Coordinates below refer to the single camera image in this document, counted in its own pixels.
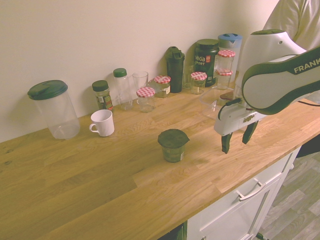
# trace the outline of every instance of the drawer handle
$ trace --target drawer handle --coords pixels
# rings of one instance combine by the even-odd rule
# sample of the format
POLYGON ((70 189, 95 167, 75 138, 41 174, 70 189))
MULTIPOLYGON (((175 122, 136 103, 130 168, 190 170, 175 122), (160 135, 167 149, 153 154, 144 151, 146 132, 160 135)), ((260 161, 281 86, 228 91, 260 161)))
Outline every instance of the drawer handle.
POLYGON ((261 183, 258 180, 256 180, 256 181, 257 181, 257 184, 258 184, 259 187, 256 190, 254 190, 252 193, 248 194, 247 196, 243 196, 239 191, 236 191, 239 194, 239 197, 240 197, 239 201, 240 202, 253 197, 257 193, 259 193, 262 189, 264 189, 266 184, 265 183, 261 183))

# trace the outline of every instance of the white cabinet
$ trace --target white cabinet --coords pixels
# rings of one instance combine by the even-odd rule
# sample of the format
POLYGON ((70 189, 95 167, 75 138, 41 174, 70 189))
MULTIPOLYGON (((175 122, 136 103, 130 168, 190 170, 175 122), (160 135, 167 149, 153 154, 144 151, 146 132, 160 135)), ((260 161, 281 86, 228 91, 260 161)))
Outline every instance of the white cabinet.
POLYGON ((187 222, 187 240, 251 240, 257 235, 296 149, 187 222))

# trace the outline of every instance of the person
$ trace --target person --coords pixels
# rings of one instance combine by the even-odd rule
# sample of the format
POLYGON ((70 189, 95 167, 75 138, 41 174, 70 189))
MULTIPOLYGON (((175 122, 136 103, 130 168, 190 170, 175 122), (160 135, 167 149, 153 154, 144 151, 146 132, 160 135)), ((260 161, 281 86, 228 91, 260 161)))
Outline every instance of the person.
MULTIPOLYGON (((280 29, 305 50, 320 46, 320 0, 279 0, 264 30, 280 29)), ((320 91, 306 99, 320 104, 320 91)), ((320 134, 301 146, 297 158, 320 151, 320 134)))

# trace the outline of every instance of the green cap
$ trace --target green cap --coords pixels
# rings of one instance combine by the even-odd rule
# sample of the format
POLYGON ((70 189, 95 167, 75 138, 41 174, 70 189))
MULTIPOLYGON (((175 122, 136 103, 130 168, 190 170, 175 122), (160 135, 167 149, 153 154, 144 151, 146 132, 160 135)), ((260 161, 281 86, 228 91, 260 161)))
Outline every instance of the green cap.
POLYGON ((158 143, 167 149, 177 149, 189 141, 187 134, 179 129, 168 129, 158 136, 158 143))
POLYGON ((68 85, 61 80, 49 80, 34 85, 28 91, 28 96, 32 100, 51 99, 67 91, 68 85))
POLYGON ((169 47, 164 53, 167 62, 180 63, 185 60, 185 54, 176 46, 169 47))
POLYGON ((92 83, 92 89, 95 92, 102 92, 109 88, 108 83, 106 80, 99 80, 92 83))
POLYGON ((116 78, 122 78, 127 75, 127 70, 125 68, 117 68, 113 70, 113 76, 116 78))
POLYGON ((196 41, 196 45, 202 49, 212 49, 218 47, 219 41, 216 39, 201 39, 196 41))

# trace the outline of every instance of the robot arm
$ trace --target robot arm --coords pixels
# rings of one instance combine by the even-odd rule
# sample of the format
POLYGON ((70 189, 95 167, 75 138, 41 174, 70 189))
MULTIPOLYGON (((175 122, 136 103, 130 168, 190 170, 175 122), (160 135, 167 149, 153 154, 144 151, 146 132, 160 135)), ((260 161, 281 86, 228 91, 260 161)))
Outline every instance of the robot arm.
POLYGON ((232 133, 247 126, 247 143, 266 115, 320 90, 320 47, 306 51, 278 29, 252 33, 242 50, 233 92, 235 104, 224 106, 214 129, 228 153, 232 133))
POLYGON ((255 111, 272 115, 320 90, 320 47, 250 67, 242 95, 255 111))

